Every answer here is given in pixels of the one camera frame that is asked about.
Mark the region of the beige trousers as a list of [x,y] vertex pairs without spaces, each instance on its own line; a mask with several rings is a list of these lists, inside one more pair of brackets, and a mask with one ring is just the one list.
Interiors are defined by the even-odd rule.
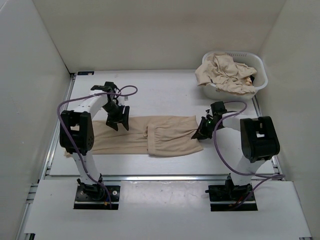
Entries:
[[118,130],[102,120],[94,120],[94,155],[149,155],[179,157],[203,150],[197,139],[192,139],[198,128],[195,116],[136,116],[128,120],[129,130],[122,125]]

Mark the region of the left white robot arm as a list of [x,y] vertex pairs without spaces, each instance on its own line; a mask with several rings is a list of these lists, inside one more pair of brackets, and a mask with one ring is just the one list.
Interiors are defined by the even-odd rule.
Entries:
[[59,143],[71,155],[77,166],[80,178],[77,180],[82,191],[93,200],[111,202],[110,191],[104,185],[103,177],[98,172],[92,155],[95,142],[93,117],[100,109],[107,113],[106,126],[118,131],[121,124],[129,129],[129,106],[120,104],[118,97],[122,90],[114,82],[94,85],[90,95],[81,97],[82,103],[72,110],[61,110],[57,114],[60,121]]

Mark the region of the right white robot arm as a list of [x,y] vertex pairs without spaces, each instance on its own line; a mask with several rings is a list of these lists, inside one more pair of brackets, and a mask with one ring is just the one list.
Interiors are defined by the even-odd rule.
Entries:
[[249,118],[244,114],[226,110],[203,116],[191,138],[213,139],[216,152],[222,157],[218,150],[217,131],[223,128],[240,132],[242,157],[236,168],[232,168],[223,160],[231,173],[224,185],[211,185],[207,192],[214,202],[243,200],[253,190],[251,180],[257,170],[280,152],[280,143],[270,116]]

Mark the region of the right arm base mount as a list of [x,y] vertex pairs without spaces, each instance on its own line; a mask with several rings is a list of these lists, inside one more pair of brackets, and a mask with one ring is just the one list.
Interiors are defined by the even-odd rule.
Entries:
[[224,185],[209,185],[205,191],[209,195],[211,212],[253,212],[257,211],[257,203],[253,186],[234,185],[228,177]]

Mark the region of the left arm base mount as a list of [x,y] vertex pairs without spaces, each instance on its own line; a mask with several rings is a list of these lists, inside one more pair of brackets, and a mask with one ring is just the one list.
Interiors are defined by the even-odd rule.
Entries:
[[120,185],[106,185],[107,191],[98,184],[88,185],[77,179],[73,208],[75,210],[118,210]]

